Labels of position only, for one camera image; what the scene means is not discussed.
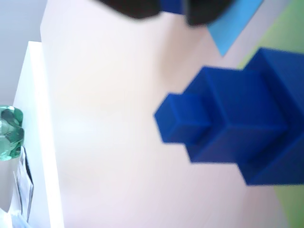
white surface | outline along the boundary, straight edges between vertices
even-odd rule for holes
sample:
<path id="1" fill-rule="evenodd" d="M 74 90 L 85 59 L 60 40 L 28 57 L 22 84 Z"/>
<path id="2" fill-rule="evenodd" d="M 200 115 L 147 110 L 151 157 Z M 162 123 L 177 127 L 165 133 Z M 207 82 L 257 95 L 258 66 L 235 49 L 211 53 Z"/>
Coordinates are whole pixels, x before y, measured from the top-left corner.
<path id="1" fill-rule="evenodd" d="M 135 22 L 93 1 L 49 0 L 41 35 L 66 228 L 288 227 L 273 188 L 246 187 L 234 165 L 191 165 L 153 119 L 202 65 L 237 66 L 284 5 L 265 0 L 222 59 L 181 16 Z"/>
<path id="2" fill-rule="evenodd" d="M 14 106 L 24 114 L 24 146 L 34 182 L 29 223 L 34 228 L 62 228 L 62 210 L 42 45 L 29 42 Z"/>
<path id="3" fill-rule="evenodd" d="M 0 161 L 0 208 L 7 212 L 10 208 L 15 185 L 13 172 L 17 171 L 19 158 Z"/>
<path id="4" fill-rule="evenodd" d="M 12 105 L 28 41 L 41 41 L 47 0 L 0 0 L 0 104 Z"/>
<path id="5" fill-rule="evenodd" d="M 0 227 L 1 228 L 12 228 L 12 220 L 10 214 L 0 209 Z"/>

light blue paper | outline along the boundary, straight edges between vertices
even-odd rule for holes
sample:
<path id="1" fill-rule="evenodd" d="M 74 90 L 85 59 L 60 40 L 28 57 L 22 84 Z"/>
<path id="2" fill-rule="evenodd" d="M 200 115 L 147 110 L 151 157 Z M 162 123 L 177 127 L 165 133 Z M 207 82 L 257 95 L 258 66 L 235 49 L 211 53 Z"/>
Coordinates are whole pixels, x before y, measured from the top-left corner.
<path id="1" fill-rule="evenodd" d="M 236 0 L 218 20 L 208 25 L 222 56 L 238 38 L 262 2 L 263 0 Z"/>

stacked blue blocks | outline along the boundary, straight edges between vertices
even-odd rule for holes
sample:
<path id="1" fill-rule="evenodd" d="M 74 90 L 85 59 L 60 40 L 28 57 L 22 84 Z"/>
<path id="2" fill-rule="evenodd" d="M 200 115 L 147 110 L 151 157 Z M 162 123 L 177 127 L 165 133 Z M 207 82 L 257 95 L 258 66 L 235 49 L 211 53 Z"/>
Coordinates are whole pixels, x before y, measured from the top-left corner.
<path id="1" fill-rule="evenodd" d="M 155 113 L 191 162 L 236 163 L 248 185 L 304 184 L 304 55 L 261 48 L 243 70 L 203 67 Z"/>

white table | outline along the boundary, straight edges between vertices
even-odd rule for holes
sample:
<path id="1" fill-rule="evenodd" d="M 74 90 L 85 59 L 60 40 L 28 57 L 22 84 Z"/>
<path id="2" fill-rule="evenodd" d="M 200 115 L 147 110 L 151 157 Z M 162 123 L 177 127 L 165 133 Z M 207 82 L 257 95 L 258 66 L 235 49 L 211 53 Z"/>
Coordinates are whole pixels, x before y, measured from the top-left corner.
<path id="1" fill-rule="evenodd" d="M 272 187 L 246 187 L 235 165 L 190 164 L 183 146 L 161 143 L 153 119 L 203 65 L 236 67 L 287 2 L 265 0 L 222 58 L 182 16 L 134 22 L 93 1 L 49 0 L 47 74 L 30 58 L 15 98 L 42 199 L 33 227 L 63 227 L 62 218 L 66 228 L 288 227 Z"/>

green glass object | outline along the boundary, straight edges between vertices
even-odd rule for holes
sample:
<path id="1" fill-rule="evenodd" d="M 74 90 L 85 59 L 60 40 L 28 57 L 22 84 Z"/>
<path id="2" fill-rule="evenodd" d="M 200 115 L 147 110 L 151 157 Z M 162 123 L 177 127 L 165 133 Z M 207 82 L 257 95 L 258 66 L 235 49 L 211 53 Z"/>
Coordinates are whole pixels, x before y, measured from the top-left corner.
<path id="1" fill-rule="evenodd" d="M 24 141 L 23 113 L 13 106 L 0 106 L 0 160 L 20 156 Z"/>

